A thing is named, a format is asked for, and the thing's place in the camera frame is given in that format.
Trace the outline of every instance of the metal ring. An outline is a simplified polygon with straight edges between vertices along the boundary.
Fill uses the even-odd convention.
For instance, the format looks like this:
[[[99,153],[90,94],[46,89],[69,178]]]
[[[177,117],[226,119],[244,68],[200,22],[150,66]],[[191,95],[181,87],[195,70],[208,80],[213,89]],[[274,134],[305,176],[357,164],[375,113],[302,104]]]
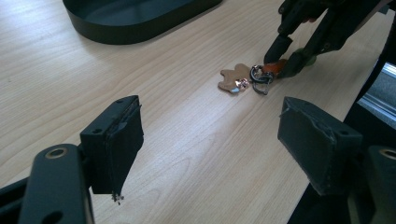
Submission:
[[[259,84],[270,84],[274,80],[274,75],[272,73],[265,73],[261,77],[256,77],[258,74],[259,69],[262,69],[261,65],[254,65],[250,69],[250,79],[253,83]]]
[[[268,84],[266,84],[266,85],[267,85],[267,86],[265,87],[264,91],[259,90],[259,89],[257,88],[257,83],[255,83],[255,82],[253,82],[252,87],[253,87],[253,90],[254,90],[255,92],[257,92],[257,93],[259,93],[259,94],[267,95],[267,94],[268,94]]]

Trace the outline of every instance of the wooden table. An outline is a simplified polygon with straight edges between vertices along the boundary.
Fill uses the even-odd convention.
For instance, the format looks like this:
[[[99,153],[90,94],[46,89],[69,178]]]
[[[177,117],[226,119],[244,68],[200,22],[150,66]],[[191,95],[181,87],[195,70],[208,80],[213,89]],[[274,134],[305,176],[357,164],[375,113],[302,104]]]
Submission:
[[[1,1],[0,187],[28,176],[42,149],[77,145],[111,102],[138,94],[145,143],[121,206],[93,195],[97,223],[286,223],[308,180],[276,138],[283,98],[343,119],[393,13],[375,15],[268,96],[219,90],[221,69],[262,63],[281,2],[224,0],[164,35],[109,46],[79,35],[61,0]],[[288,55],[316,25],[299,28]]]

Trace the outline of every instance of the metal screw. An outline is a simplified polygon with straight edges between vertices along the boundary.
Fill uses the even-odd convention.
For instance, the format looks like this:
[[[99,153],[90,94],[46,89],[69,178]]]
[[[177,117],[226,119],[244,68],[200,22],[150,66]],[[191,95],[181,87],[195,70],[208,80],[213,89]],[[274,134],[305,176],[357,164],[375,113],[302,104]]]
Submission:
[[[329,42],[327,42],[326,44],[324,44],[323,48],[325,49],[329,49],[331,46],[331,44]]]

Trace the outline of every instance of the key ring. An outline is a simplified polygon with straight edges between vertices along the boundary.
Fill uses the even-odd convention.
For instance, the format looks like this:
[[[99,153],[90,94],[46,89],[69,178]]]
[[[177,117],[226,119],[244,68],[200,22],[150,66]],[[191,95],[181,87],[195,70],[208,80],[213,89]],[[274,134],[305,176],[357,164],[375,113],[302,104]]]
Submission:
[[[250,79],[253,82],[253,90],[257,93],[267,95],[269,91],[269,85],[274,81],[274,74],[271,72],[260,73],[262,65],[254,65],[250,69]],[[265,84],[264,90],[260,90],[257,85]]]

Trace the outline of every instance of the black container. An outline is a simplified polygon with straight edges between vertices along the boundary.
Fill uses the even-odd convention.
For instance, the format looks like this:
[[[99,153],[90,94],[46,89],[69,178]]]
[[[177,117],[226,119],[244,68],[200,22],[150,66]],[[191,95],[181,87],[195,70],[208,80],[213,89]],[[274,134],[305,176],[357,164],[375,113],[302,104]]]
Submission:
[[[221,0],[64,0],[75,29],[110,45],[142,42],[219,4]]]

